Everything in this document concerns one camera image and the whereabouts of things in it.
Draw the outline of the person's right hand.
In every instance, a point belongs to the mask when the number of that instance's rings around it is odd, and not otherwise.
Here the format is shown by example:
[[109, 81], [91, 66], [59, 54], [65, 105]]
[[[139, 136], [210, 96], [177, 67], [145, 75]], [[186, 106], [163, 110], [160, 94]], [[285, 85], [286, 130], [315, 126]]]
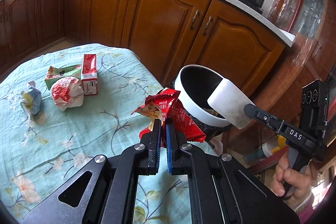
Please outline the person's right hand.
[[318, 172], [313, 161], [306, 167], [305, 173], [299, 173], [289, 168], [288, 153], [284, 153], [276, 165], [276, 171], [271, 182], [271, 189], [279, 197], [286, 196], [282, 181], [294, 187], [294, 192], [285, 203], [293, 210], [308, 202], [312, 197], [311, 187], [316, 182]]

